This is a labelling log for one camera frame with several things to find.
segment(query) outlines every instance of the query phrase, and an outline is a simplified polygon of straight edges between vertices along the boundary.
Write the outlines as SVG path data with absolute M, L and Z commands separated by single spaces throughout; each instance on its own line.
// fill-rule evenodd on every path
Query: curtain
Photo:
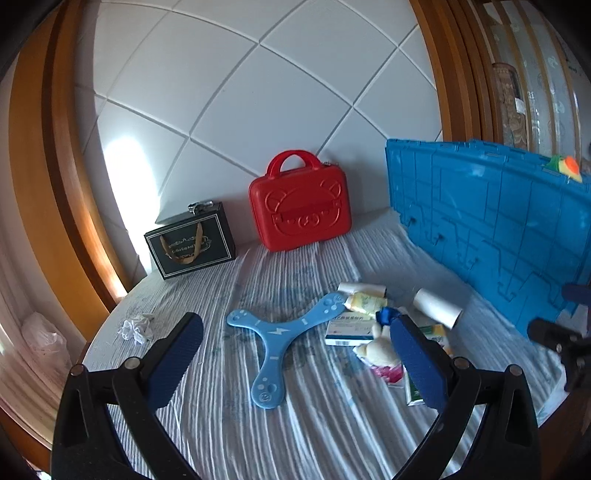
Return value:
M 22 321 L 33 313 L 0 233 L 0 407 L 51 449 L 66 377 L 52 374 L 23 338 Z

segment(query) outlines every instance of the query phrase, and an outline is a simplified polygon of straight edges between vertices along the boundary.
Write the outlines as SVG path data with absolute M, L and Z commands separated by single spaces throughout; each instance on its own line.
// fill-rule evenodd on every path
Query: lightning bolt symbol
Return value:
M 289 330 L 286 328 L 278 328 L 275 330 L 275 332 L 268 332 L 268 333 L 270 333 L 272 335 L 281 335 L 283 332 L 289 332 Z

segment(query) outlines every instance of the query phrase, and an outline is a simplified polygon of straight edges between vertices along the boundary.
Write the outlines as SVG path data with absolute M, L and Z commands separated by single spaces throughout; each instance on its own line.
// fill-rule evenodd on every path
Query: white paper roll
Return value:
M 363 292 L 372 297 L 385 297 L 386 287 L 384 285 L 372 285 L 369 283 L 346 283 L 339 284 L 339 291 L 352 295 L 353 293 Z
M 449 329 L 453 328 L 462 315 L 460 307 L 443 300 L 424 288 L 421 288 L 414 296 L 413 305 L 425 315 Z

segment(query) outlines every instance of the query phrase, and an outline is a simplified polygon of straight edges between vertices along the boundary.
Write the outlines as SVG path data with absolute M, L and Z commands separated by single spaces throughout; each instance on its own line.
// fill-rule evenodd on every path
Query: gold ribbon handle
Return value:
M 162 248 L 164 248 L 164 252 L 166 256 L 169 257 L 170 260 L 181 264 L 181 265 L 188 265 L 192 263 L 197 256 L 201 253 L 201 241 L 203 240 L 203 227 L 201 226 L 201 222 L 197 223 L 197 231 L 195 232 L 195 250 L 193 251 L 193 255 L 189 257 L 179 258 L 177 257 L 166 240 L 164 239 L 164 235 L 160 235 L 160 243 L 162 244 Z

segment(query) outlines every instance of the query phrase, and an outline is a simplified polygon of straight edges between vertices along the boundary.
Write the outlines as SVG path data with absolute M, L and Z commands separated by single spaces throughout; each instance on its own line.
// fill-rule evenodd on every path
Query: silver screw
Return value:
M 516 377 L 520 376 L 523 373 L 523 370 L 519 365 L 511 365 L 509 367 L 509 372 L 511 372 Z
M 467 368 L 470 368 L 470 362 L 462 356 L 458 356 L 457 358 L 453 359 L 453 364 L 460 370 L 466 370 Z
M 78 375 L 82 375 L 84 372 L 84 365 L 76 364 L 70 369 L 70 375 L 73 377 L 77 377 Z
M 137 358 L 136 356 L 131 356 L 125 361 L 123 365 L 127 370 L 133 370 L 134 368 L 138 368 L 139 358 Z

